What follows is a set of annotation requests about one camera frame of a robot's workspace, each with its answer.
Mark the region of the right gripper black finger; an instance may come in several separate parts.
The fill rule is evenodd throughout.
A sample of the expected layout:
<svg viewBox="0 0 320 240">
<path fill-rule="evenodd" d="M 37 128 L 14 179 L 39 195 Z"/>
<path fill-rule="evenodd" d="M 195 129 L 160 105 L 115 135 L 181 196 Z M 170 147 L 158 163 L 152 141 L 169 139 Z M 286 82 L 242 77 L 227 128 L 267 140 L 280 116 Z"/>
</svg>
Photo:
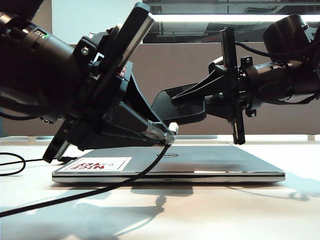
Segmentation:
<svg viewBox="0 0 320 240">
<path fill-rule="evenodd" d="M 206 113 L 226 119 L 229 123 L 237 121 L 237 101 L 235 98 L 225 98 L 223 95 L 205 97 Z"/>
<path fill-rule="evenodd" d="M 201 82 L 175 95 L 173 101 L 190 101 L 223 92 L 227 88 L 227 68 L 225 65 L 211 64 L 213 71 Z"/>
</svg>

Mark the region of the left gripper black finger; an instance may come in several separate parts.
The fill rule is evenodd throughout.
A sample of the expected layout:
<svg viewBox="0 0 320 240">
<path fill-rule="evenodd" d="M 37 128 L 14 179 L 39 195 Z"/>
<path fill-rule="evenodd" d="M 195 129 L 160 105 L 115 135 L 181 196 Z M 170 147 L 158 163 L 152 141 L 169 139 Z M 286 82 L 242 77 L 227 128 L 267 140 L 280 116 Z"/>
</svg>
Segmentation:
<svg viewBox="0 0 320 240">
<path fill-rule="evenodd" d="M 151 147 L 164 146 L 172 142 L 122 142 L 120 134 L 124 115 L 119 104 L 110 109 L 107 106 L 88 106 L 81 113 L 70 129 L 70 143 L 79 150 L 108 149 L 120 147 Z"/>
<path fill-rule="evenodd" d="M 170 129 L 150 108 L 142 95 L 132 72 L 128 74 L 129 81 L 124 99 L 120 107 L 123 122 L 120 134 L 122 142 L 173 142 L 174 130 Z"/>
</svg>

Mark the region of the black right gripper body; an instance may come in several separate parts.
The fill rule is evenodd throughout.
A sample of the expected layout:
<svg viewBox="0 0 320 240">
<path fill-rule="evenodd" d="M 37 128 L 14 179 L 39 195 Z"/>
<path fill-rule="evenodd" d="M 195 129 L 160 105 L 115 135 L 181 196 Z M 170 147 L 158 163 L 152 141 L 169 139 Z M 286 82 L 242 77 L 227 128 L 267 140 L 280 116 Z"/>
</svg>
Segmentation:
<svg viewBox="0 0 320 240">
<path fill-rule="evenodd" d="M 226 68 L 225 78 L 227 90 L 223 95 L 230 102 L 233 142 L 238 145 L 245 143 L 245 129 L 243 110 L 240 106 L 238 63 L 235 45 L 235 33 L 233 28 L 225 28 L 220 31 L 223 51 L 223 65 Z"/>
</svg>

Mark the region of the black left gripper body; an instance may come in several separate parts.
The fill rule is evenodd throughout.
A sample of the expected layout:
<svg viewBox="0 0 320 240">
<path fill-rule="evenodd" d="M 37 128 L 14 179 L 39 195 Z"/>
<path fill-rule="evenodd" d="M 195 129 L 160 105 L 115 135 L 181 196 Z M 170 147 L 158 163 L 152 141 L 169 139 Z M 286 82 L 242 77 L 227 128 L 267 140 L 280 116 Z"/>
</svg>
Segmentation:
<svg viewBox="0 0 320 240">
<path fill-rule="evenodd" d="M 59 158 L 71 144 L 71 128 L 88 106 L 116 106 L 125 98 L 129 83 L 128 74 L 133 66 L 128 58 L 153 24 L 150 7 L 142 2 L 135 4 L 123 26 L 100 32 L 93 38 L 82 39 L 75 52 L 83 54 L 85 48 L 101 54 L 100 60 L 86 65 L 86 71 L 72 95 L 73 104 L 65 120 L 43 155 L 50 163 Z"/>
</svg>

